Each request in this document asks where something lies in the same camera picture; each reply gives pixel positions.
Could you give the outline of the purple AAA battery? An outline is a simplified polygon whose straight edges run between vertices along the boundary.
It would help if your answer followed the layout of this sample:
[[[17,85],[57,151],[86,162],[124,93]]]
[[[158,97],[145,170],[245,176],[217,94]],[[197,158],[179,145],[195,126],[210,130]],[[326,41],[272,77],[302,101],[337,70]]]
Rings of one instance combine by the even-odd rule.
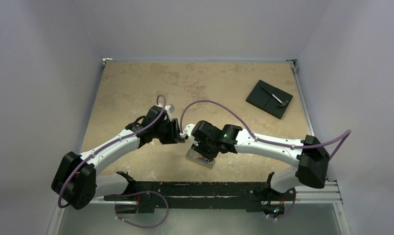
[[[208,159],[205,159],[205,158],[203,158],[203,157],[198,157],[198,160],[199,160],[199,161],[202,161],[202,162],[204,162],[204,163],[209,163],[209,160],[208,160]]]

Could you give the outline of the white remote control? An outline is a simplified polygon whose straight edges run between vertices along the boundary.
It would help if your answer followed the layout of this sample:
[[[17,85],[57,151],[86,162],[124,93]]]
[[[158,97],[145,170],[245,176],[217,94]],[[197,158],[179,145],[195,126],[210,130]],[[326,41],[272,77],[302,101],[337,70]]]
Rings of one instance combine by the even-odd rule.
[[[185,155],[186,159],[197,163],[199,165],[202,165],[207,168],[213,168],[215,164],[215,160],[209,161],[209,159],[204,158],[202,155],[200,155],[198,152],[194,151],[193,149],[189,149]]]

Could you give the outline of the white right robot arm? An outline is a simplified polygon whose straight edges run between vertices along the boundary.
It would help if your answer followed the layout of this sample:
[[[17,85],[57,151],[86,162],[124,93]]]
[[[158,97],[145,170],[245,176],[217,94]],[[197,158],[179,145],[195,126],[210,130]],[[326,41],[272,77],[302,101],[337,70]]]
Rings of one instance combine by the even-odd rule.
[[[188,124],[184,134],[193,141],[191,149],[208,162],[214,161],[219,153],[240,153],[288,164],[285,170],[270,174],[264,186],[264,193],[270,199],[276,199],[297,186],[325,187],[329,154],[314,136],[307,135],[304,140],[265,136],[266,141],[261,142],[262,135],[252,137],[247,129],[240,126],[226,124],[219,129],[203,120]]]

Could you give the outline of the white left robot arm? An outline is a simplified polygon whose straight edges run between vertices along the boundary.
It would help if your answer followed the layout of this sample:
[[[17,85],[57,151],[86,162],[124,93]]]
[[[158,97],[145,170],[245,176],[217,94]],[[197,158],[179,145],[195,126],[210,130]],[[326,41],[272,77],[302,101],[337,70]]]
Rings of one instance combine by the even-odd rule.
[[[74,209],[84,208],[96,197],[117,194],[122,200],[135,195],[132,178],[126,173],[100,176],[100,173],[122,156],[159,140],[161,144],[185,142],[178,120],[172,118],[174,106],[152,106],[148,113],[128,124],[118,135],[93,148],[76,154],[67,153],[61,160],[52,180],[51,189]]]

